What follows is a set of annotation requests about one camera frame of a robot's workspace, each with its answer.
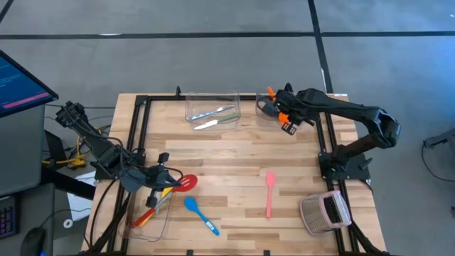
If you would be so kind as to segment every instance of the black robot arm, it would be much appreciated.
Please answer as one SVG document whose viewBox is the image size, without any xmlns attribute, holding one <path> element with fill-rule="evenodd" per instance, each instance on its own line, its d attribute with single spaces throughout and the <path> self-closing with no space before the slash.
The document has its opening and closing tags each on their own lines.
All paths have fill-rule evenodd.
<svg viewBox="0 0 455 256">
<path fill-rule="evenodd" d="M 363 123 L 368 135 L 349 145 L 337 145 L 331 153 L 330 167 L 344 169 L 349 159 L 370 149 L 390 148 L 396 145 L 401 126 L 385 110 L 330 98 L 316 89 L 299 91 L 296 95 L 288 90 L 278 90 L 274 104 L 287 116 L 282 129 L 289 134 L 296 131 L 294 125 L 307 122 L 313 125 L 321 112 L 334 114 Z"/>
<path fill-rule="evenodd" d="M 154 191 L 180 186 L 164 166 L 168 153 L 161 154 L 155 166 L 140 166 L 141 155 L 126 150 L 117 138 L 102 136 L 89 124 L 81 104 L 67 102 L 57 112 L 55 120 L 63 127 L 75 131 L 85 141 L 96 159 L 96 162 L 91 163 L 92 166 L 111 177 L 117 177 L 128 192 L 136 192 L 142 186 Z M 110 140 L 118 141 L 119 144 L 113 144 Z"/>
</svg>

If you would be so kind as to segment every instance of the spatula head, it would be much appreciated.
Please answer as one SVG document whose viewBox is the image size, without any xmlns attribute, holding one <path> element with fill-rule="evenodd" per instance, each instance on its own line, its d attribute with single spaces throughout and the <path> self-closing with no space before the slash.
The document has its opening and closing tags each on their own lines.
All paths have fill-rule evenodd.
<svg viewBox="0 0 455 256">
<path fill-rule="evenodd" d="M 194 174 L 186 174 L 178 180 L 180 182 L 179 187 L 173 188 L 174 192 L 186 192 L 193 189 L 198 183 L 198 177 Z"/>
<path fill-rule="evenodd" d="M 277 177 L 275 176 L 275 173 L 272 171 L 268 171 L 266 176 L 265 176 L 265 181 L 267 182 L 267 185 L 269 187 L 273 187 L 275 184 L 275 181 L 277 181 Z"/>
</svg>

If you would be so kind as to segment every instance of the small basket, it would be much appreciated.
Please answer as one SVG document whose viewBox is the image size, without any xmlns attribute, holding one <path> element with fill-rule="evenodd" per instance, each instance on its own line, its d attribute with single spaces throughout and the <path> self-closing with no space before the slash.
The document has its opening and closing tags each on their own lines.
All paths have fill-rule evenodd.
<svg viewBox="0 0 455 256">
<path fill-rule="evenodd" d="M 340 191 L 329 191 L 302 199 L 300 214 L 306 229 L 312 235 L 322 235 L 351 224 L 349 210 Z"/>
</svg>

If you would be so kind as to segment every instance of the transparent bin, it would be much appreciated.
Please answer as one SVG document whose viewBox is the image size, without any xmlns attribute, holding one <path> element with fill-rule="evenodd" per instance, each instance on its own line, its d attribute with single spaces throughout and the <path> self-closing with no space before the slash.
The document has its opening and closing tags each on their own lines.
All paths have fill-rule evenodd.
<svg viewBox="0 0 455 256">
<path fill-rule="evenodd" d="M 168 229 L 168 221 L 171 217 L 172 201 L 176 195 L 173 194 L 159 209 L 158 214 L 154 215 L 143 226 L 132 227 L 132 223 L 139 219 L 145 212 L 149 210 L 145 206 L 147 196 L 150 195 L 151 189 L 141 187 L 133 198 L 129 201 L 127 213 L 120 221 L 118 234 L 122 238 L 140 239 L 148 242 L 156 242 L 161 238 L 166 237 Z"/>
<path fill-rule="evenodd" d="M 215 125 L 198 131 L 234 129 L 240 119 L 240 96 L 238 92 L 223 94 L 194 93 L 186 95 L 185 119 L 191 128 L 213 120 L 222 120 Z"/>
</svg>

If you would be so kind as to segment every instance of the wooden table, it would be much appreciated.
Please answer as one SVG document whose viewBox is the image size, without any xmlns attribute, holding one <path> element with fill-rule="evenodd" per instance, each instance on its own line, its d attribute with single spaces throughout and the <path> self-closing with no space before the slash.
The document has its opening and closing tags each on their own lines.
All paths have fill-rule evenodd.
<svg viewBox="0 0 455 256">
<path fill-rule="evenodd" d="M 135 97 L 136 94 L 119 95 L 112 121 L 110 136 L 121 139 L 124 144 L 127 143 Z M 346 95 L 331 97 L 348 100 Z M 338 254 L 335 235 L 310 236 L 298 209 L 298 202 L 303 197 L 327 191 L 316 158 L 319 153 L 316 128 L 305 124 L 290 136 L 278 127 L 259 127 L 255 102 L 241 102 L 241 110 L 242 117 L 235 129 L 193 131 L 184 119 L 185 101 L 152 103 L 145 143 L 146 165 L 155 164 L 157 156 L 167 151 L 171 157 L 166 165 L 185 174 L 197 175 L 198 185 L 192 191 L 173 196 L 167 228 L 160 241 L 130 239 L 129 255 L 185 255 L 186 250 L 194 250 L 195 255 L 262 255 L 264 250 L 270 250 L 272 255 Z M 321 116 L 327 149 L 330 149 L 327 126 Z M 348 144 L 357 139 L 352 121 L 333 116 L 333 125 L 338 143 Z M 268 171 L 277 175 L 270 221 L 264 216 L 265 174 Z M 97 184 L 86 236 L 90 233 L 95 206 L 108 183 Z M 346 185 L 353 218 L 372 243 L 385 250 L 370 190 L 359 181 L 346 181 Z M 112 219 L 117 188 L 118 183 L 102 202 L 94 238 Z M 146 210 L 148 191 L 141 189 L 136 195 L 135 211 L 139 215 Z M 196 198 L 201 211 L 216 225 L 220 236 L 211 233 L 195 213 L 184 208 L 186 196 Z M 151 219 L 138 233 L 157 236 L 156 227 L 165 217 L 166 210 L 162 210 L 156 220 Z M 343 234 L 349 250 L 347 231 Z M 117 234 L 116 249 L 120 248 L 121 241 Z"/>
</svg>

